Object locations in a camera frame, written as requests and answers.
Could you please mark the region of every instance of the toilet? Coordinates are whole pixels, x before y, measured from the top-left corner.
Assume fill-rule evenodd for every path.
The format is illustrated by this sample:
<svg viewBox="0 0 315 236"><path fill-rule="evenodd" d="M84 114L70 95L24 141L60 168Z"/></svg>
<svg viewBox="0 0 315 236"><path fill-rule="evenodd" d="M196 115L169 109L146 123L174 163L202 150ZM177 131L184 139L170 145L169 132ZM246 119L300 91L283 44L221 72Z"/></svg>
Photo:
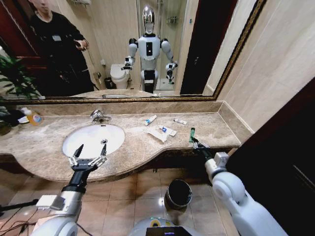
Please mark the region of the toilet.
<svg viewBox="0 0 315 236"><path fill-rule="evenodd" d="M121 69L123 66L124 64L112 64L110 67L110 76L117 89L126 89L128 86L130 74L129 70Z"/></svg>

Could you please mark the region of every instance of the cable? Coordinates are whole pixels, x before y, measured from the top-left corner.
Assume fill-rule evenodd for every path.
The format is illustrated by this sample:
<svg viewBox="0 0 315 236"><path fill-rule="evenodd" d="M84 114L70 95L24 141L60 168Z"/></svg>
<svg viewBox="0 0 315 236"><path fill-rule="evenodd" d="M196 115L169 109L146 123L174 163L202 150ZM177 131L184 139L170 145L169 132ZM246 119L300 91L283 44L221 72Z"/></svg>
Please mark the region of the cable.
<svg viewBox="0 0 315 236"><path fill-rule="evenodd" d="M0 233L3 233L2 235L5 235L7 232L9 232L9 231L11 231L11 230L15 230L15 229L17 229L17 228L19 228L19 227L22 227L22 229L21 229L21 231L19 232L19 235L20 235L20 233L22 233L22 232L24 232L24 230L25 229L27 229L28 230L28 227L29 227L29 225L35 225L36 224L36 222L34 222L34 223L29 223L29 220L36 214L36 212L38 211L38 208L36 208L36 211L27 219L27 221L23 221L23 220L17 220L17 221L15 221L15 222L13 222L13 224L8 228L8 229L6 229L6 230L3 230L3 231L0 231Z"/></svg>
<svg viewBox="0 0 315 236"><path fill-rule="evenodd" d="M78 223L76 223L77 226L79 226L81 228L81 230L83 230L87 235L89 236L93 236L92 234L90 234L89 232L87 232L85 229L83 229L83 227L81 225L79 225Z"/></svg>
<svg viewBox="0 0 315 236"><path fill-rule="evenodd" d="M12 230L15 230L15 229L17 229L17 228L19 228L19 227L21 227L21 226L24 226L24 225L35 225L36 224L36 222L33 222L33 223L28 223L28 222L26 222L26 221L24 221L24 223L22 223L22 224L18 224L18 225L16 225L16 226L14 226L14 227L10 227L9 229L7 229L7 230L3 230L3 231L1 231L1 233L3 233L3 234L1 234L0 236L3 236L3 235L5 235L7 232L9 232L9 231L12 231Z"/></svg>
<svg viewBox="0 0 315 236"><path fill-rule="evenodd" d="M0 227L0 230L2 230L2 228L6 225L6 223L8 223L9 220L12 219L12 218L16 215L16 213L18 213L19 210L21 210L21 209L22 209L22 207L21 207L20 209L18 209L18 210Z"/></svg>

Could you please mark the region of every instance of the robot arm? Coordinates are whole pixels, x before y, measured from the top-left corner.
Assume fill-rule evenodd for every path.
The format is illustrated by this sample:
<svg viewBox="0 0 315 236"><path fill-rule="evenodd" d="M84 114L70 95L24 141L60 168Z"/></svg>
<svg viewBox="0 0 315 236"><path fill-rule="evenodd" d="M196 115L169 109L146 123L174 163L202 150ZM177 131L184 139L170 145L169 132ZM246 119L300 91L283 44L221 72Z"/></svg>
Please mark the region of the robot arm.
<svg viewBox="0 0 315 236"><path fill-rule="evenodd" d="M225 165L229 156L225 152L217 152L213 157L209 146L195 138L193 144L194 151L205 158L205 167L213 191L231 213L240 235L287 236L269 211L250 196L242 181L226 170Z"/></svg>
<svg viewBox="0 0 315 236"><path fill-rule="evenodd" d="M83 149L81 145L72 157L68 157L74 173L70 183L62 189L60 195L43 195L36 206L41 209L54 210L54 218L47 220L37 228L31 236L76 236L78 233L76 221L81 212L82 197L86 191L87 179L92 171L97 170L106 159L107 140L100 156L94 159L78 159Z"/></svg>
<svg viewBox="0 0 315 236"><path fill-rule="evenodd" d="M165 38L161 41L162 51L166 54L167 58L170 60L170 63L166 65L166 78L172 83L174 76L173 70L178 66L176 61L173 61L173 53L171 50L171 45L168 40Z"/></svg>
<svg viewBox="0 0 315 236"><path fill-rule="evenodd" d="M122 67L122 70L132 70L132 66L135 63L135 56L138 50L138 42L135 38L129 40L129 56L125 58L125 66Z"/></svg>

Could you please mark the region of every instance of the white sink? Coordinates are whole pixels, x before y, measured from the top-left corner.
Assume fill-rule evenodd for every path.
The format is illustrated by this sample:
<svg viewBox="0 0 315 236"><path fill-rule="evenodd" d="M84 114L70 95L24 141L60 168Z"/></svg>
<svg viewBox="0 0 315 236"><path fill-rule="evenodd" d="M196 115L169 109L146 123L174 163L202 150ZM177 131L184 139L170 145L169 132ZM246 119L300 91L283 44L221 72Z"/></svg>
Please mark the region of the white sink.
<svg viewBox="0 0 315 236"><path fill-rule="evenodd" d="M116 151L125 140L123 129L110 124L99 124L82 127L69 134L63 142L63 152L72 156L74 152L84 144L80 159L94 159L102 151L104 144L101 141L107 139L106 155Z"/></svg>

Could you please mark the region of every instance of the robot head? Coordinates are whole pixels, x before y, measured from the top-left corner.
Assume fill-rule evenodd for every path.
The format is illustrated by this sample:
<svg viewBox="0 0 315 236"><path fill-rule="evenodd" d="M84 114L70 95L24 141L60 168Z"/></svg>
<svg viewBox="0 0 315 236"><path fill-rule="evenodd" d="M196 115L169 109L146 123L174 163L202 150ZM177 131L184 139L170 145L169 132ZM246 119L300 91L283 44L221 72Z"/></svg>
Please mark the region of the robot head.
<svg viewBox="0 0 315 236"><path fill-rule="evenodd" d="M146 30L147 34L153 33L153 27L154 27L154 12L152 7L149 5L146 5L142 12L142 18L144 23L144 28Z"/></svg>

